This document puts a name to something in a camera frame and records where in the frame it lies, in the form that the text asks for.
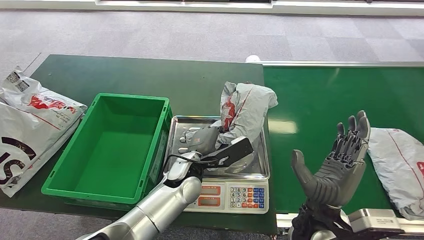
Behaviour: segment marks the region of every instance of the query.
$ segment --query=scale keypad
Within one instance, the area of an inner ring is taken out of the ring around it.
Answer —
[[[230,187],[230,208],[265,208],[265,188]]]

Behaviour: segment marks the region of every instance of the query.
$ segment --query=green table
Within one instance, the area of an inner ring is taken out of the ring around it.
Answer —
[[[264,84],[262,66],[255,64],[68,55],[50,55],[31,77],[40,81],[43,87],[87,106],[98,93],[159,96],[170,99],[175,115],[197,116],[219,115],[221,92],[226,81]],[[63,149],[13,198],[0,194],[0,207],[107,219],[124,215],[125,212],[117,210],[67,205],[41,193],[41,186]],[[273,194],[271,191],[266,214],[183,212],[174,224],[275,234]]]
[[[372,127],[402,129],[424,141],[424,64],[268,63],[263,74],[279,102],[268,111],[274,182],[281,186],[275,189],[278,213],[297,213],[305,200],[290,167],[292,149],[302,150],[306,165],[316,172],[331,149],[337,123],[346,126],[348,116],[359,110],[366,111]],[[343,208],[347,214],[393,207],[371,159],[365,161],[362,181]]]

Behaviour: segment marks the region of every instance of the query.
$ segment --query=red logo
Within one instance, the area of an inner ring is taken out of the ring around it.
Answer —
[[[77,111],[74,107],[66,106],[65,103],[59,100],[56,100],[47,96],[43,96],[40,94],[33,95],[31,97],[31,101],[29,102],[28,106],[33,106],[36,109],[65,108],[65,109],[69,109],[72,114],[74,114]]]
[[[230,130],[230,125],[235,115],[236,106],[234,105],[234,103],[231,102],[231,96],[229,96],[227,101],[222,106],[222,117],[224,118],[223,127],[225,132],[228,132]]]
[[[418,166],[418,169],[421,171],[422,176],[424,177],[424,162],[417,161],[416,165]]]

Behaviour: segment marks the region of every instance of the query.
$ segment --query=cable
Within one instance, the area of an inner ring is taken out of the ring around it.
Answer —
[[[185,156],[177,155],[177,154],[169,154],[168,157],[166,157],[165,163],[163,164],[164,170],[167,168],[167,164],[168,164],[171,157],[180,158],[180,159],[186,160],[187,162],[191,162],[191,163],[194,163],[194,164],[210,164],[210,163],[217,161],[217,160],[198,161],[198,160],[193,160],[193,159],[187,158]]]

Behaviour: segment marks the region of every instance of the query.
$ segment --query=barcode label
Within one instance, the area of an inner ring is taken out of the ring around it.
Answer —
[[[14,84],[19,80],[19,76],[16,74],[16,72],[12,72],[9,76],[6,77],[6,80],[11,84]]]
[[[29,86],[30,85],[28,85],[28,83],[26,83],[24,80],[20,81],[18,84],[15,85],[15,87],[17,87],[17,89],[19,89],[19,91],[21,92],[27,90]]]

